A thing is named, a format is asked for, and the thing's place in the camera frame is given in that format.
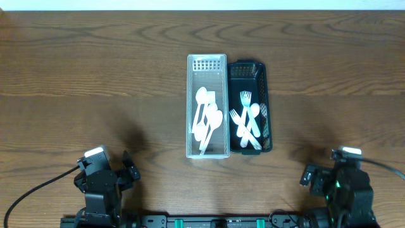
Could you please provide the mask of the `white utensil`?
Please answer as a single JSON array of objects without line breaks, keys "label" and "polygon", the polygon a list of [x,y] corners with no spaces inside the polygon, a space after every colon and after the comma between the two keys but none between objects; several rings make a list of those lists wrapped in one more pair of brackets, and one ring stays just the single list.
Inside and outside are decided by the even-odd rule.
[{"label": "white utensil", "polygon": [[262,149],[260,143],[250,133],[247,127],[242,123],[241,117],[238,115],[238,113],[234,109],[230,110],[229,113],[234,123],[237,124],[243,130],[243,136],[246,136],[248,140],[251,141],[251,144],[253,145],[254,149]]}]

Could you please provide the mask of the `mint green plastic fork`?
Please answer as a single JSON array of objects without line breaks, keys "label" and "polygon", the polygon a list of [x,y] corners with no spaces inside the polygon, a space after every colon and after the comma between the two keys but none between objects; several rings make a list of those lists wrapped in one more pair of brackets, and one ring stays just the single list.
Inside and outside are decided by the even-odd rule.
[{"label": "mint green plastic fork", "polygon": [[240,91],[240,100],[242,105],[246,108],[249,117],[249,123],[251,124],[251,129],[254,137],[259,137],[261,135],[259,127],[256,123],[255,117],[251,111],[251,92]]}]

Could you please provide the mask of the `white plastic spoon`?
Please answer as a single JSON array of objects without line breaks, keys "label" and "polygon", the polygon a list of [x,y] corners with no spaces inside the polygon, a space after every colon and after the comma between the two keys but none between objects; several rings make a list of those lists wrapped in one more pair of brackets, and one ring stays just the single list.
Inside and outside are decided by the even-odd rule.
[{"label": "white plastic spoon", "polygon": [[[256,118],[256,117],[259,115],[259,104],[253,103],[253,104],[250,106],[250,109],[251,109],[251,112],[252,112],[254,118]],[[247,135],[247,131],[245,131],[245,132],[243,133],[242,139],[241,139],[241,141],[240,141],[240,146],[241,146],[241,148],[246,148],[248,142],[250,142],[250,143],[252,144],[252,146],[253,146],[254,149],[259,149],[259,147],[258,147],[259,142],[257,142],[256,136],[260,136],[260,135],[261,135],[260,130],[253,131],[252,125],[250,124],[250,122],[248,122],[246,129],[252,131],[252,135],[254,136],[254,139],[251,139],[251,138]]]}]

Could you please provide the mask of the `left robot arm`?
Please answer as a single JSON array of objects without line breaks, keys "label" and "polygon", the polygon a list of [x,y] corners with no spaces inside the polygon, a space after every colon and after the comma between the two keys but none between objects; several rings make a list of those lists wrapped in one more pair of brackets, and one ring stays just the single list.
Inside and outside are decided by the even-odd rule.
[{"label": "left robot arm", "polygon": [[136,213],[122,211],[122,192],[134,186],[140,172],[127,151],[123,152],[123,167],[113,170],[104,146],[84,153],[77,164],[80,173],[74,185],[85,194],[85,208],[75,216],[74,227],[139,227]]}]

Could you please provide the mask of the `white plastic fork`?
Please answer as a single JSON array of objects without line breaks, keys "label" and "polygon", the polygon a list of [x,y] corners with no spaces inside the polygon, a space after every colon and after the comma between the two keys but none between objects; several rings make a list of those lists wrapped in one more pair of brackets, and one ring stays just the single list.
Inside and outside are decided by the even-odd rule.
[{"label": "white plastic fork", "polygon": [[[249,91],[241,91],[240,92],[240,101],[243,105],[243,110],[242,110],[242,114],[241,114],[241,124],[245,125],[246,124],[246,116],[247,116],[247,105],[250,104],[251,102],[251,92]],[[245,133],[245,130],[241,127],[238,126],[237,129],[237,136],[238,137],[243,137]]]}]

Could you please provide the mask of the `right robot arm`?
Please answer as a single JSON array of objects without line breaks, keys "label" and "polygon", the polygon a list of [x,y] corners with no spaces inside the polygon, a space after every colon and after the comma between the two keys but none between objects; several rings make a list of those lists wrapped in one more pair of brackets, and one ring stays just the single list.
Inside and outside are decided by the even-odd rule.
[{"label": "right robot arm", "polygon": [[332,150],[333,168],[307,164],[300,185],[309,186],[310,194],[325,199],[326,206],[306,211],[298,226],[378,227],[372,210],[374,192],[369,175],[361,170],[362,151],[339,146]]}]

